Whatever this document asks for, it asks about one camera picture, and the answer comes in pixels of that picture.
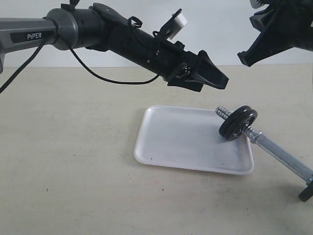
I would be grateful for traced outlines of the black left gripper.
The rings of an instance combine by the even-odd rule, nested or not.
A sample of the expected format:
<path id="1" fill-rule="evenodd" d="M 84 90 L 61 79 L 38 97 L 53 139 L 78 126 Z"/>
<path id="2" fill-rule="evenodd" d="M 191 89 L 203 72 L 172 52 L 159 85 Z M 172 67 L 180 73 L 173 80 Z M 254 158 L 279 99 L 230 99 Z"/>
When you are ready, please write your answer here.
<path id="1" fill-rule="evenodd" d="M 167 86 L 179 87 L 200 92 L 203 85 L 216 89 L 225 89 L 229 78 L 201 50 L 197 54 L 184 51 L 184 44 L 177 41 L 155 39 L 148 50 L 144 68 L 158 74 L 167 82 Z M 195 76 L 190 73 L 195 69 Z"/>

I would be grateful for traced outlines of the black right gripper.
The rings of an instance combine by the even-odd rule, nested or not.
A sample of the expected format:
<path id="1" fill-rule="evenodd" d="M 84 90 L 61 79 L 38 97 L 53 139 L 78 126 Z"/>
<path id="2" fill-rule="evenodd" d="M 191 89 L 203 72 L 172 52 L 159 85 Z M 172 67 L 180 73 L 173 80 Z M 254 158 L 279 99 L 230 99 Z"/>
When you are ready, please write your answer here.
<path id="1" fill-rule="evenodd" d="M 267 0 L 267 8 L 250 17 L 259 36 L 247 51 L 237 55 L 251 67 L 290 48 L 313 50 L 313 2 L 311 0 Z"/>

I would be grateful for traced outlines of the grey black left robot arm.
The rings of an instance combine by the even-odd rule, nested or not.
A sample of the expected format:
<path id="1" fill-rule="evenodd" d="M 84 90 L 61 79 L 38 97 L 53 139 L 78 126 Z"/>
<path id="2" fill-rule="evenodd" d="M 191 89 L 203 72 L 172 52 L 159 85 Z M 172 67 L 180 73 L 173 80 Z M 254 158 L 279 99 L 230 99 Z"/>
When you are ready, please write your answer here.
<path id="1" fill-rule="evenodd" d="M 226 88 L 228 77 L 210 60 L 207 52 L 185 51 L 181 42 L 172 43 L 186 25 L 178 10 L 152 34 L 144 32 L 137 17 L 125 18 L 109 6 L 94 3 L 78 9 L 72 0 L 52 9 L 43 18 L 1 18 L 0 57 L 14 51 L 45 45 L 59 50 L 86 48 L 112 51 L 161 77 L 168 86 L 200 92 L 207 85 Z"/>

